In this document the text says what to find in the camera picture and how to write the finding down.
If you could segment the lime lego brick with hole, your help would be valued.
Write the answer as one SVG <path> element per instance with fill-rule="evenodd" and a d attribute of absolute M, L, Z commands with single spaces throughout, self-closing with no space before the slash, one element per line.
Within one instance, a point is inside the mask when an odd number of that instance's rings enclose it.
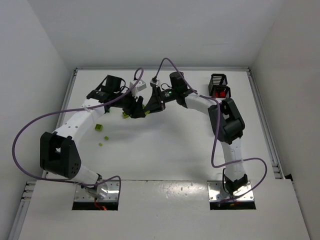
<path fill-rule="evenodd" d="M 102 124 L 96 124 L 94 129 L 97 131 L 97 132 L 101 132 L 103 130 L 103 125 Z"/>

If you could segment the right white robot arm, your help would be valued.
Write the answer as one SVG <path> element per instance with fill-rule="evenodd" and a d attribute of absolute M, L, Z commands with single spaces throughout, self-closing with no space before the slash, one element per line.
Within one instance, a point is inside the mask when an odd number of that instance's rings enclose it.
<path fill-rule="evenodd" d="M 171 87 L 161 89 L 157 77 L 152 78 L 151 97 L 145 106 L 149 113 L 161 112 L 166 103 L 176 101 L 180 106 L 196 110 L 209 117 L 214 140 L 222 146 L 225 167 L 223 174 L 224 189 L 232 195 L 248 183 L 248 176 L 243 166 L 241 138 L 245 128 L 244 120 L 232 98 L 216 99 L 199 94 L 190 87 L 182 72 L 169 75 Z"/>

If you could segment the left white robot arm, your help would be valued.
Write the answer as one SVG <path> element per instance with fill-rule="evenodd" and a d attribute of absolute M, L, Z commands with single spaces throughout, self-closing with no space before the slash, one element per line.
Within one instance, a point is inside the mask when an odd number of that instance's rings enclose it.
<path fill-rule="evenodd" d="M 122 92 L 120 77 L 107 75 L 86 97 L 80 108 L 53 132 L 40 137 L 40 167 L 85 188 L 95 189 L 102 183 L 100 174 L 82 164 L 78 145 L 87 130 L 111 107 L 121 108 L 132 118 L 146 117 L 143 98 L 136 97 L 141 79 L 135 78 Z"/>

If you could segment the red lego brick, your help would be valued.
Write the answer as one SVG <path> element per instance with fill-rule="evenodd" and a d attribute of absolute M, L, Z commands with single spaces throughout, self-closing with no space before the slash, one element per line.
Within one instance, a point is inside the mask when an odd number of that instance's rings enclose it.
<path fill-rule="evenodd" d="M 215 97 L 216 97 L 216 98 L 225 99 L 225 98 L 226 98 L 226 93 L 225 93 L 224 91 L 215 92 Z"/>

